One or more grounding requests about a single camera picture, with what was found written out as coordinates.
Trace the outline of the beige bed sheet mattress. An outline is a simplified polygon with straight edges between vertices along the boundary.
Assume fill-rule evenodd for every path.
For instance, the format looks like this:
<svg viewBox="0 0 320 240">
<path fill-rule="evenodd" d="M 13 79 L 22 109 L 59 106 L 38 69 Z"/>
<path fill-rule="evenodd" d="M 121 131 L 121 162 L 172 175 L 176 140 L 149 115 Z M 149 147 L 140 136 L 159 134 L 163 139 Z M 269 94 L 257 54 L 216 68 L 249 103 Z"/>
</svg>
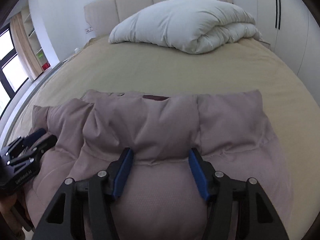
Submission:
<svg viewBox="0 0 320 240">
<path fill-rule="evenodd" d="M 190 55 L 153 44 L 94 38 L 39 88 L 8 139 L 29 132 L 33 106 L 56 106 L 90 89 L 166 96 L 260 90 L 293 183 L 287 232 L 291 239 L 302 239 L 311 228 L 319 213 L 319 106 L 294 72 L 258 41 L 243 39 Z"/>
</svg>

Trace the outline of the white folded duvet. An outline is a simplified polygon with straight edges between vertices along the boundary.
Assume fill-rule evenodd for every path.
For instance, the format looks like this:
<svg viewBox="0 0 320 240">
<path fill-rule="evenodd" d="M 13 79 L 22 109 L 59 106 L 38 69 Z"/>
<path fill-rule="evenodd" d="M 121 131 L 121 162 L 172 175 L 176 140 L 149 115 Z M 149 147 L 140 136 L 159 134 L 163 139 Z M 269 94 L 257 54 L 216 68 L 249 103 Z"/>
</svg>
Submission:
<svg viewBox="0 0 320 240">
<path fill-rule="evenodd" d="M 218 0 L 166 0 L 123 20 L 110 43 L 151 43 L 188 54 L 205 54 L 242 38 L 260 40 L 254 17 Z"/>
</svg>

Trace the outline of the red storage box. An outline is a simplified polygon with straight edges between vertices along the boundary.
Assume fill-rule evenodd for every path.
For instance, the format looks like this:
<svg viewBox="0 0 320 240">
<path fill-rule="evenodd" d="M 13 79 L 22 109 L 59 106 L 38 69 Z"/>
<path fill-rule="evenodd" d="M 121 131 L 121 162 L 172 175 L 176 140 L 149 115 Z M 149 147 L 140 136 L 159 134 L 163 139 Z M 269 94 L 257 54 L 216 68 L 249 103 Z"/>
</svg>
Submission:
<svg viewBox="0 0 320 240">
<path fill-rule="evenodd" d="M 49 67 L 50 67 L 49 62 L 46 62 L 46 63 L 42 66 L 42 69 L 43 69 L 43 70 L 47 70 Z"/>
</svg>

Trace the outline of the mauve quilted puffer jacket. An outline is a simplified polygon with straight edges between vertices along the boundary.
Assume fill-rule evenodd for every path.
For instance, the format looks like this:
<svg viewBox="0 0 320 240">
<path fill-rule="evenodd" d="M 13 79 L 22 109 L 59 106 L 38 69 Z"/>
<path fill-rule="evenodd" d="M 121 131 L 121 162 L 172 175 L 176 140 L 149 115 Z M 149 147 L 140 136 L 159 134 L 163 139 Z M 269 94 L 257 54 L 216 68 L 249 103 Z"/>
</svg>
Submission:
<svg viewBox="0 0 320 240">
<path fill-rule="evenodd" d="M 112 206 L 121 239 L 200 239 L 207 209 L 188 164 L 196 148 L 230 178 L 256 178 L 282 222 L 290 221 L 293 189 L 286 159 L 259 91 L 170 98 L 89 90 L 55 107 L 35 106 L 32 129 L 57 137 L 25 185 L 34 224 L 63 181 L 90 178 L 129 147 L 134 164 Z"/>
</svg>

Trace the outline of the white wall shelf unit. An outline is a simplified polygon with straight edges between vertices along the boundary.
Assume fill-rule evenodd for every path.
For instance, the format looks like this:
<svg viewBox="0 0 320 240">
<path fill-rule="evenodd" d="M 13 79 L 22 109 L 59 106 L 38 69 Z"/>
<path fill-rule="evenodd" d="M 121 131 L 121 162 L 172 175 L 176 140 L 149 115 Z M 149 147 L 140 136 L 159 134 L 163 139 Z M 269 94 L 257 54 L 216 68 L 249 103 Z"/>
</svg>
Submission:
<svg viewBox="0 0 320 240">
<path fill-rule="evenodd" d="M 38 63 L 42 67 L 46 62 L 49 62 L 49 61 L 37 37 L 28 5 L 22 8 L 21 15 L 22 15 L 22 21 L 23 21 L 25 33 L 30 43 L 30 46 L 32 48 L 33 54 L 35 55 Z"/>
</svg>

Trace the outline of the beige window curtain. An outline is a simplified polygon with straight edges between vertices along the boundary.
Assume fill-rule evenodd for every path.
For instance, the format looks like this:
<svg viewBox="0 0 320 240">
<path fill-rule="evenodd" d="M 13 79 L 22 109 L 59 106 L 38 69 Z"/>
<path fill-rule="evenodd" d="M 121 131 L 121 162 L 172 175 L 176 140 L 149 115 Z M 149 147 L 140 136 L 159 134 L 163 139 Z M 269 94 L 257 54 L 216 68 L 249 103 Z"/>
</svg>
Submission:
<svg viewBox="0 0 320 240">
<path fill-rule="evenodd" d="M 10 30 L 20 62 L 27 76 L 33 82 L 43 73 L 43 69 L 39 64 L 25 33 L 22 14 L 20 12 L 10 19 Z"/>
</svg>

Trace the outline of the wall power socket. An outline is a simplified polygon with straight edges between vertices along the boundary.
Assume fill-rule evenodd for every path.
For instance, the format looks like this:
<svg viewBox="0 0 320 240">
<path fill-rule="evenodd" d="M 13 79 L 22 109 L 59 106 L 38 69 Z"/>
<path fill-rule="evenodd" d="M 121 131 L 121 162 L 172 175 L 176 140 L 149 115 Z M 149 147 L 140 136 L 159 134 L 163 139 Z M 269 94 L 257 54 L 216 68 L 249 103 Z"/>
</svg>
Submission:
<svg viewBox="0 0 320 240">
<path fill-rule="evenodd" d="M 88 27 L 87 29 L 85 29 L 85 33 L 90 33 L 92 31 L 93 31 L 92 27 Z"/>
</svg>

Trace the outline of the black framed window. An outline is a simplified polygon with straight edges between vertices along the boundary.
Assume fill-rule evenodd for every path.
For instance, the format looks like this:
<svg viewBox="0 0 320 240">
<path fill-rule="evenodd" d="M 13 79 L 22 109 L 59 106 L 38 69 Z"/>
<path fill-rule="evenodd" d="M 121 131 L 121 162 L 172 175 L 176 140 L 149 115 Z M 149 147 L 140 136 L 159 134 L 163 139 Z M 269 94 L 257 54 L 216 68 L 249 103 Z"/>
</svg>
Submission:
<svg viewBox="0 0 320 240">
<path fill-rule="evenodd" d="M 9 25 L 1 28 L 1 100 L 8 103 L 28 80 L 18 57 Z"/>
</svg>

